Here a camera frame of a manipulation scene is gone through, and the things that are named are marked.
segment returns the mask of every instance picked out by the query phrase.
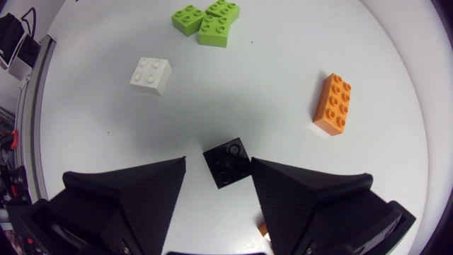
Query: black cable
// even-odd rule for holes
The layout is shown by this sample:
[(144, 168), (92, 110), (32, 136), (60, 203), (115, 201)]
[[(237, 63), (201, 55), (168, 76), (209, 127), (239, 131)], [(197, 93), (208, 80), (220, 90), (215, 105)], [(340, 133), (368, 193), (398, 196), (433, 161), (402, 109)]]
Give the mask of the black cable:
[[(25, 18), (30, 12), (33, 12), (33, 29), (32, 30), (30, 29), (30, 24), (29, 24), (28, 20)], [(30, 34), (31, 38), (34, 39), (35, 38), (35, 29), (36, 29), (36, 10), (35, 10), (35, 7), (30, 8), (30, 10), (28, 10), (27, 13), (25, 13), (21, 17), (21, 20), (25, 21), (27, 23), (28, 33)]]

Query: black lego brick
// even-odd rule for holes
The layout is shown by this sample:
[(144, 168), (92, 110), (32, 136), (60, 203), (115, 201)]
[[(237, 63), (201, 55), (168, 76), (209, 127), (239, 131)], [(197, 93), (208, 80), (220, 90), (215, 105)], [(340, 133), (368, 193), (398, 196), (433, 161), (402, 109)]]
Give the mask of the black lego brick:
[(228, 186), (251, 174), (250, 159), (240, 138), (203, 152), (203, 155), (218, 188)]

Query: metal frame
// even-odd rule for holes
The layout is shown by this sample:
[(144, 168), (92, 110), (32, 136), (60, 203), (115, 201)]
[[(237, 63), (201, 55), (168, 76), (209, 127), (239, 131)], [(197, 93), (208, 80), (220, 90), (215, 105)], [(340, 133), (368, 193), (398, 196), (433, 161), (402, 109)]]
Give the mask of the metal frame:
[(41, 198), (47, 199), (41, 164), (40, 119), (42, 93), (55, 45), (56, 42), (48, 35), (42, 39), (30, 81), (22, 88), (17, 107), (15, 129), (19, 131), (19, 143), (14, 156), (16, 166), (25, 167), (32, 203)]

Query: green lego brick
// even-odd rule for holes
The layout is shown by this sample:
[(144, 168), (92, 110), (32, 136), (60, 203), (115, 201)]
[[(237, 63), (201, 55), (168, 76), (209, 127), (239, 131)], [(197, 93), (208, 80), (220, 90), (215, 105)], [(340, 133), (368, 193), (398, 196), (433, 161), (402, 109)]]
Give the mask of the green lego brick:
[(229, 18), (231, 23), (233, 23), (237, 18), (239, 18), (240, 9), (241, 8), (239, 8), (239, 6), (235, 3), (218, 0), (206, 9), (206, 14), (214, 17)]
[(192, 5), (188, 5), (180, 11), (176, 11), (171, 16), (171, 20), (176, 29), (185, 36), (191, 36), (200, 29), (201, 22), (205, 16), (206, 13)]
[(198, 31), (198, 43), (201, 45), (226, 47), (229, 24), (228, 18), (206, 16), (203, 18), (200, 31)]

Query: small orange object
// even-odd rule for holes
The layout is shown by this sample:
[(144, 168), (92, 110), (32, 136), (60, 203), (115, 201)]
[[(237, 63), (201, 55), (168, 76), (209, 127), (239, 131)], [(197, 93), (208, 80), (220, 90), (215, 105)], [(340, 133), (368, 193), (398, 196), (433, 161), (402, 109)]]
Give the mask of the small orange object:
[(10, 148), (15, 150), (17, 148), (17, 144), (19, 143), (19, 131), (13, 130), (11, 133), (13, 135), (13, 143), (11, 144)]
[(270, 241), (269, 238), (269, 232), (268, 228), (266, 227), (266, 223), (263, 222), (260, 227), (258, 227), (258, 230), (260, 231), (261, 235), (266, 238), (268, 241)]
[(13, 197), (16, 197), (17, 196), (17, 189), (14, 185), (11, 185), (11, 191), (13, 191)]
[(340, 76), (331, 74), (327, 77), (313, 123), (329, 135), (341, 134), (346, 125), (350, 93), (351, 85), (344, 82)]

